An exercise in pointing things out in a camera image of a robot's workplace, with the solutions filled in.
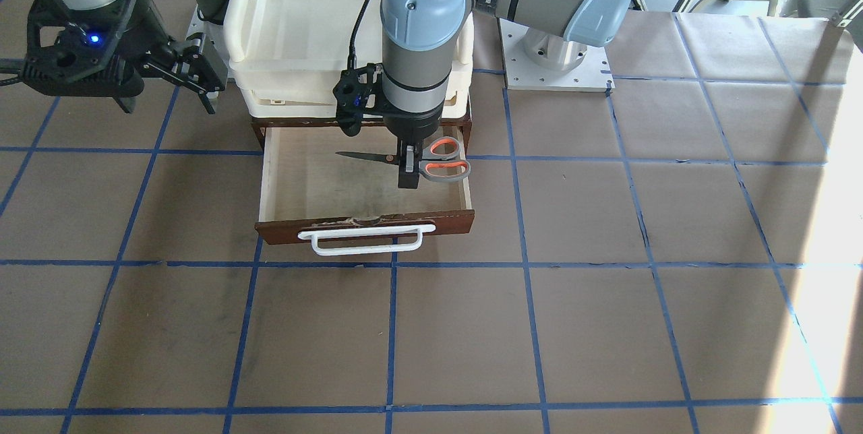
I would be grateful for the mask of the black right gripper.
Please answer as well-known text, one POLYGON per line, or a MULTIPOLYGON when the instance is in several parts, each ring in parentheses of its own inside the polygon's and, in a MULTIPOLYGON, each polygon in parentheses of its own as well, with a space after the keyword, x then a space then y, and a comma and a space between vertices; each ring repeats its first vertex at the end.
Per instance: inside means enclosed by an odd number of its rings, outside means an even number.
POLYGON ((209 93, 227 84, 227 66, 206 32, 175 40, 153 0, 137 0, 118 54, 132 63, 143 78, 160 78, 194 92, 207 114, 216 109, 209 93))

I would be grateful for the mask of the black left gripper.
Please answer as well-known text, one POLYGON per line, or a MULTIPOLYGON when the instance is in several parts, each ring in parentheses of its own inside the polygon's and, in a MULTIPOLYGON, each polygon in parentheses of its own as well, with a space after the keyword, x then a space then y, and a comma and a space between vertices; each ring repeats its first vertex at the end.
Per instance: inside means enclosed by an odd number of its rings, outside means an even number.
POLYGON ((386 128, 399 139, 398 188, 418 189, 421 177, 419 161, 423 149, 422 140, 437 132, 442 115, 442 111, 428 111, 384 117, 386 128))

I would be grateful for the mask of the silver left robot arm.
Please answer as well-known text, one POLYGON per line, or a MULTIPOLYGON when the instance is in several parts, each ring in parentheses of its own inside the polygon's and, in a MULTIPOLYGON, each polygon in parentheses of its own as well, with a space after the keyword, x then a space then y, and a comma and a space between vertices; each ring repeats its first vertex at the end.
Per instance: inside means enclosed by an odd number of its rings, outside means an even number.
POLYGON ((440 126, 456 40, 469 14, 483 12, 543 34, 603 47, 631 0, 380 0, 382 64, 378 103, 398 139, 398 186, 419 184, 419 151, 440 126))

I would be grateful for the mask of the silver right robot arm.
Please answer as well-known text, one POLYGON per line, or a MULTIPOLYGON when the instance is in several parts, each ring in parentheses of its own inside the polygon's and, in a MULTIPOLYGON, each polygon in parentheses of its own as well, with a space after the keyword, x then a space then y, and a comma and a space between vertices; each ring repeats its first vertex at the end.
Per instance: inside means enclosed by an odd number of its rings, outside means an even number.
POLYGON ((191 90, 209 114, 228 69, 203 32, 175 40, 152 0, 34 0, 26 55, 2 60, 3 85, 23 83, 47 96, 111 98, 135 108, 147 78, 191 90))

